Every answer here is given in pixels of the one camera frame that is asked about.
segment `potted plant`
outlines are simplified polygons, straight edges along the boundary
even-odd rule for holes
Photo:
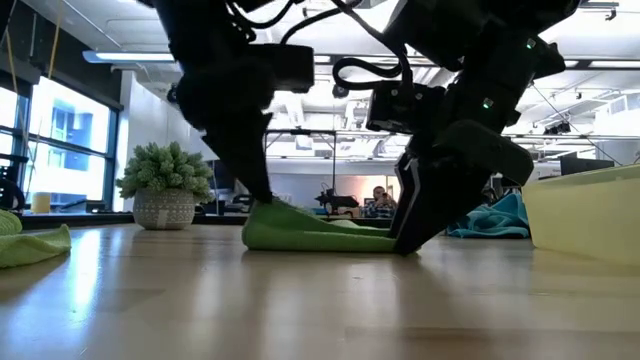
[[[133,217],[147,230],[180,230],[193,222],[195,205],[211,201],[211,169],[202,154],[188,154],[177,142],[134,149],[134,157],[116,180],[120,196],[134,198]]]

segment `green succulent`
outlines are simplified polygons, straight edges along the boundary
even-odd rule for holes
[[[182,189],[193,192],[197,202],[212,200],[209,178],[213,171],[202,161],[202,154],[188,154],[177,142],[167,147],[156,143],[136,146],[133,152],[124,177],[116,180],[121,197],[132,198],[138,189]]]

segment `desk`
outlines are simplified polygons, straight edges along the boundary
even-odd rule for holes
[[[240,228],[74,230],[0,271],[0,359],[637,359],[640,270],[434,239],[420,256],[246,252]]]

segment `teal fabric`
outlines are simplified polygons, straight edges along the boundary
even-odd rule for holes
[[[510,194],[493,206],[480,206],[447,228],[459,238],[530,237],[529,218],[520,194]]]

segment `yellow cup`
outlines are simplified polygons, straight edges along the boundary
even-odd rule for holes
[[[51,193],[34,193],[31,200],[32,214],[48,214],[51,211]]]

